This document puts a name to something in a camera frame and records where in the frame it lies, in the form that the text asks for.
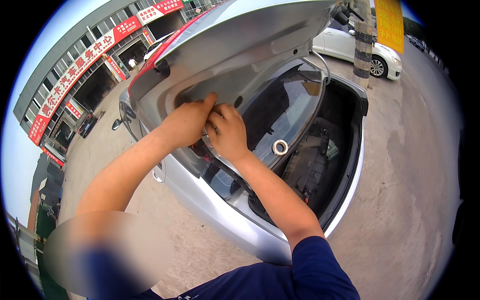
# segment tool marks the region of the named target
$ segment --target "yellow banner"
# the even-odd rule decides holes
[[[377,42],[403,53],[403,16],[400,0],[374,0]]]

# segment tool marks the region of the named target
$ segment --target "sky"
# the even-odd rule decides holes
[[[28,138],[13,114],[25,83],[53,45],[70,28],[108,0],[68,0],[50,19],[24,60],[11,90],[1,143],[1,183],[5,209],[27,225],[33,173],[42,152]]]

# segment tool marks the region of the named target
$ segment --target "silver car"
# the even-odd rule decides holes
[[[331,74],[312,39],[337,1],[231,0],[174,33],[120,96],[120,119],[138,141],[184,102],[218,94],[234,105],[250,150],[335,229],[357,187],[363,162],[365,90]],[[156,166],[194,216],[265,262],[290,264],[287,238],[241,174],[208,136]]]

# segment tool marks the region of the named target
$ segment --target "car headlight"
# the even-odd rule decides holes
[[[393,60],[393,63],[397,66],[401,66],[402,65],[402,62],[398,59],[396,59],[395,57],[392,56],[392,60]]]

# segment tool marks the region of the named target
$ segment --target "pavement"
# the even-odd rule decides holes
[[[451,250],[444,232],[453,226],[449,220],[458,205],[451,200],[458,199],[455,155],[461,115],[451,101],[456,94],[443,70],[408,41],[401,59],[400,80],[370,77],[362,174],[347,212],[328,238],[363,299],[425,296],[438,276],[435,270],[446,263],[442,253]],[[352,79],[352,63],[326,60],[332,72]],[[95,115],[106,113],[87,138],[73,138],[59,224],[74,216],[93,177],[131,146],[124,126],[111,130],[119,115],[118,96],[130,80],[96,109]],[[153,287],[163,298],[259,262],[187,212],[151,174],[126,211],[159,224],[172,241],[174,260]]]

